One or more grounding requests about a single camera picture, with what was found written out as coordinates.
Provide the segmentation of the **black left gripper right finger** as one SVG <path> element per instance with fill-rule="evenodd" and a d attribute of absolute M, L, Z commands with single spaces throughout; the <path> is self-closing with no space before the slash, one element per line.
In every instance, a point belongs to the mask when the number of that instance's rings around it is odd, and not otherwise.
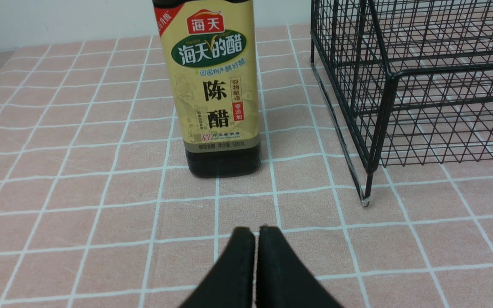
<path fill-rule="evenodd" d="M 256 275 L 258 308 L 342 308 L 276 226 L 260 227 Z"/>

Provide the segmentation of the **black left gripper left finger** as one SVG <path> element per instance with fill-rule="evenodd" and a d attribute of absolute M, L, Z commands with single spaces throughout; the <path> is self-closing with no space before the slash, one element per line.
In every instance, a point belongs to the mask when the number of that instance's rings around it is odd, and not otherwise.
<path fill-rule="evenodd" d="M 180 307 L 250 308 L 254 257 L 254 234 L 236 227 L 217 262 Z"/>

